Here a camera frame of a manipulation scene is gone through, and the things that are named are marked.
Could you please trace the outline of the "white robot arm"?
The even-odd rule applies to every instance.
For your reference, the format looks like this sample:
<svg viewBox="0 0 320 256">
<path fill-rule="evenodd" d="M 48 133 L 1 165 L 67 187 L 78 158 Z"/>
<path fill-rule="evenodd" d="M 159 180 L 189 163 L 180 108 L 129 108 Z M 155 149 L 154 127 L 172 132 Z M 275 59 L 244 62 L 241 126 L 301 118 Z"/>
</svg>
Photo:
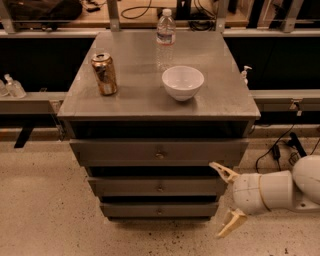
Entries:
<svg viewBox="0 0 320 256">
<path fill-rule="evenodd" d="M 298 213 L 320 211 L 319 155 L 300 158 L 291 171 L 267 174 L 238 174 L 217 162 L 211 162 L 209 166 L 232 186 L 234 206 L 227 211 L 218 238 L 226 237 L 241 226 L 248 215 L 274 209 Z"/>
</svg>

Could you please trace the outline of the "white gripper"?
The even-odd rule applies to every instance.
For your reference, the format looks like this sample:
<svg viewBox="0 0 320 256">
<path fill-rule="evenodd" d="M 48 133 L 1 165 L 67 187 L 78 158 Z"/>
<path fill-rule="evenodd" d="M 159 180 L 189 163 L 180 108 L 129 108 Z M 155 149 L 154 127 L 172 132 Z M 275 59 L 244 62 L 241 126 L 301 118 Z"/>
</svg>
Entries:
<svg viewBox="0 0 320 256">
<path fill-rule="evenodd" d="M 239 208 L 228 208 L 217 215 L 217 238 L 225 238 L 243 225 L 247 215 L 294 208 L 294 182 L 290 171 L 239 175 L 217 162 L 210 162 L 209 166 L 218 172 L 224 182 L 233 183 L 233 199 Z"/>
</svg>

